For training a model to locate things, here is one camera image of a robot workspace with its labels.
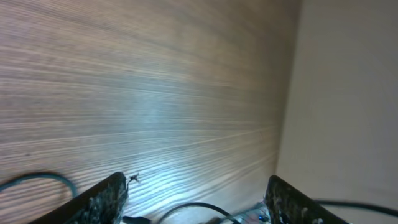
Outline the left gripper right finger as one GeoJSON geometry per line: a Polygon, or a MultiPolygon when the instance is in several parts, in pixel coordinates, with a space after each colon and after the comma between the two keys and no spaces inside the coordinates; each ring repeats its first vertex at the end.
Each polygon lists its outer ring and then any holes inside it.
{"type": "Polygon", "coordinates": [[[269,178],[264,203],[272,224],[348,224],[277,175],[269,178]]]}

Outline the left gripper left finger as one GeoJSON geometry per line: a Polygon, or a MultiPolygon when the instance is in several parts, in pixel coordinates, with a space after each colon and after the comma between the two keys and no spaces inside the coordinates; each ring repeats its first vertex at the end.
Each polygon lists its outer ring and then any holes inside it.
{"type": "Polygon", "coordinates": [[[119,224],[126,201],[126,176],[115,172],[30,224],[119,224]]]}

